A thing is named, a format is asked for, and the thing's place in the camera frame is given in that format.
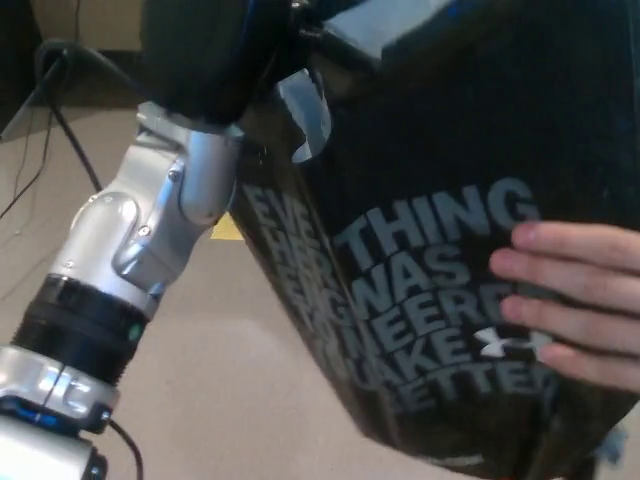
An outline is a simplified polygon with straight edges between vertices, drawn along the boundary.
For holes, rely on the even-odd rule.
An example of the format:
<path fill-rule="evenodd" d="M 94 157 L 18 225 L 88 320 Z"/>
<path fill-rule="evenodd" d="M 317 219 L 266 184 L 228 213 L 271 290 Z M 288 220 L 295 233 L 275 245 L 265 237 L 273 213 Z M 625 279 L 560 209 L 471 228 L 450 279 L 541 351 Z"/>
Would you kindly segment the person's left hand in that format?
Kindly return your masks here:
<path fill-rule="evenodd" d="M 555 340 L 542 363 L 583 382 L 639 391 L 639 234 L 621 227 L 568 222 L 517 226 L 511 244 L 489 260 L 493 274 L 532 284 L 565 303 L 512 295 L 504 319 Z"/>

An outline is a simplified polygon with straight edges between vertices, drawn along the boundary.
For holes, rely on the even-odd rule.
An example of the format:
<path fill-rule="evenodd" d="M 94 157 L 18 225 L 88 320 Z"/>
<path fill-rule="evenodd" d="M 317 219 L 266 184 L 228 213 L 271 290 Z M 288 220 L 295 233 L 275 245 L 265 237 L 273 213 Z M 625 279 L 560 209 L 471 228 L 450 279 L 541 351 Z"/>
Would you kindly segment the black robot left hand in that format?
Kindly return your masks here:
<path fill-rule="evenodd" d="M 304 34 L 323 19 L 315 1 L 146 1 L 145 94 L 187 120 L 231 124 L 303 67 Z"/>

